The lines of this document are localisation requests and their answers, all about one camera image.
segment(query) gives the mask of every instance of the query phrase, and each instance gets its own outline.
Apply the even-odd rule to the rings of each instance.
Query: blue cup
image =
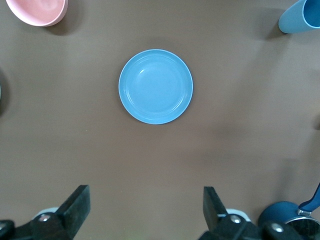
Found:
[[[281,201],[268,206],[258,219],[258,226],[265,222],[281,222],[293,227],[303,239],[315,239],[320,234],[320,223],[310,216],[310,212],[299,209],[293,202]]]
[[[283,33],[294,34],[320,29],[320,0],[299,0],[279,19]]]

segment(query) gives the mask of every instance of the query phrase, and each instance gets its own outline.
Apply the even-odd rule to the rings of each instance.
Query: bowl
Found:
[[[48,27],[66,15],[68,0],[6,0],[14,15],[26,24]]]

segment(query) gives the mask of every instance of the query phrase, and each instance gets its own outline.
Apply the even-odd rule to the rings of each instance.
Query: plate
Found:
[[[119,95],[124,108],[147,124],[166,124],[188,107],[193,80],[180,57],[162,49],[138,53],[124,66]]]

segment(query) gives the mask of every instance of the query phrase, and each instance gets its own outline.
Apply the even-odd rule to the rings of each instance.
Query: cup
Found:
[[[320,29],[320,0],[299,0],[280,17],[283,33],[295,34]]]

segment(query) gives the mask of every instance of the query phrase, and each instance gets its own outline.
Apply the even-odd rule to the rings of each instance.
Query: blue handle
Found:
[[[313,212],[318,207],[320,207],[320,183],[309,201],[305,201],[300,204],[299,209],[306,212]]]

